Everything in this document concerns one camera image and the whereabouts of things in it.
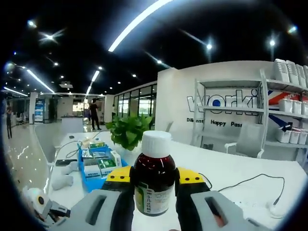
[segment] brown glass bottle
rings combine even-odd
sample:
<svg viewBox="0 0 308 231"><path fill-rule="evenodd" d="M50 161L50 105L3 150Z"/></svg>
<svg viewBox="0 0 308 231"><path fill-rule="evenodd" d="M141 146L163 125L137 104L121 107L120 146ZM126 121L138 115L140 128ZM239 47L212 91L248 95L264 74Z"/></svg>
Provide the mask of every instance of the brown glass bottle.
<svg viewBox="0 0 308 231"><path fill-rule="evenodd" d="M134 165L136 205L138 210L145 215L159 216L168 210L168 202L175 180L176 166L168 153L171 135L160 131L147 131L144 132L143 137L145 135L150 135L150 141L147 140L149 137L142 139L142 150L146 153L141 153Z"/></svg>

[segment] tiled floor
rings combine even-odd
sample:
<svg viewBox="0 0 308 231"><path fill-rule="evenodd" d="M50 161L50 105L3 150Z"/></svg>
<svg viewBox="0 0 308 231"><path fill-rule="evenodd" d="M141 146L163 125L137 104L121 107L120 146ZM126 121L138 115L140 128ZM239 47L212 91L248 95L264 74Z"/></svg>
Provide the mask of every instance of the tiled floor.
<svg viewBox="0 0 308 231"><path fill-rule="evenodd" d="M13 180L19 191L27 185L29 188L35 187L47 191L49 185L50 167L35 130L36 126L26 125L12 128L13 138L8 139L6 125L3 126L4 149L8 167L11 168ZM59 146L64 135L61 134L61 123L44 124L46 134L49 133L51 139L40 139ZM85 132L92 132L91 125L86 121Z"/></svg>

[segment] standing person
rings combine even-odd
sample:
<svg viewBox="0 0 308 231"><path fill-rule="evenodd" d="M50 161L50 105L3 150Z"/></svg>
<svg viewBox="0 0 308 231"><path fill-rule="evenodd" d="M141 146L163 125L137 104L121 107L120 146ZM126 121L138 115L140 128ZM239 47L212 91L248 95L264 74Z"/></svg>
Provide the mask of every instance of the standing person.
<svg viewBox="0 0 308 231"><path fill-rule="evenodd" d="M115 115L116 115L115 112L116 112L116 109L115 109L115 105L113 104L113 105L112 105L112 114L111 114L111 115L112 115L112 121L114 120L114 117L115 117Z"/></svg>
<svg viewBox="0 0 308 231"><path fill-rule="evenodd" d="M92 128L93 128L93 130L95 130L94 121L96 122L97 130L101 130L100 129L100 124L98 122L97 109L98 109L98 107L97 107L97 104L96 104L96 99L93 99L92 104L90 105L90 113L91 113L91 120L92 120Z"/></svg>
<svg viewBox="0 0 308 231"><path fill-rule="evenodd" d="M12 138L11 115L12 115L12 109L8 104L8 107L6 108L6 129L8 131L9 138Z"/></svg>

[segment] potted plant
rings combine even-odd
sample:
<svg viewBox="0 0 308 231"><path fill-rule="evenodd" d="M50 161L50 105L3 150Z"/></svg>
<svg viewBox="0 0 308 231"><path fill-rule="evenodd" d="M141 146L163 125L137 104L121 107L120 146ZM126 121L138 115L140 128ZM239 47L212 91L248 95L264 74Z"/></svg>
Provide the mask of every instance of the potted plant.
<svg viewBox="0 0 308 231"><path fill-rule="evenodd" d="M121 145L124 149L132 151L142 140L143 132L150 130L152 117L131 115L125 118L114 117L113 121L106 123L106 128L111 132L114 144Z"/></svg>

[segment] shelving unit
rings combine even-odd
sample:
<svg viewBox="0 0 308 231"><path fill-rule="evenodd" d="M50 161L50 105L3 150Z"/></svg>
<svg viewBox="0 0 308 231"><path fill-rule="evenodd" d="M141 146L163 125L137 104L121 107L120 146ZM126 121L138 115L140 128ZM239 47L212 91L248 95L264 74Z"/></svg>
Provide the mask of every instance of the shelving unit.
<svg viewBox="0 0 308 231"><path fill-rule="evenodd" d="M197 98L200 97L198 88L200 85L203 86L203 95L205 96L206 90L209 89L223 89L223 88L236 88L236 89L256 89L258 91L258 108L249 108L249 107L218 107L218 106L207 106L206 97L203 97L204 100L202 105L198 105ZM302 100L303 96L308 96L308 88L303 88L299 85L292 83L285 83L282 81L267 79L263 69L260 70L260 79L210 79L205 81L195 81L195 101L194 101L194 122L193 122L193 133L191 145L195 145L196 139L202 137L201 143L203 143L203 137L210 137L213 139L220 139L226 142L236 142L238 137L236 136L226 136L222 134L215 134L210 130L207 130L205 127L205 117L207 111L238 111L238 112L252 112L258 114L258 123L264 125L264 134L263 134L263 147L267 146L276 146L284 148L296 148L297 154L299 149L305 150L304 161L301 163L301 166L304 167L306 159L308 156L308 145L307 144L291 144L291 143L280 143L275 140L274 137L268 137L268 123L269 115L279 115L296 118L300 121L300 128L303 127L303 122L308 121L308 116L306 115L297 115L291 114L276 110L269 109L269 97L268 90L280 90L290 93L300 94ZM198 112L203 112L203 127L202 130L196 130L196 120Z"/></svg>

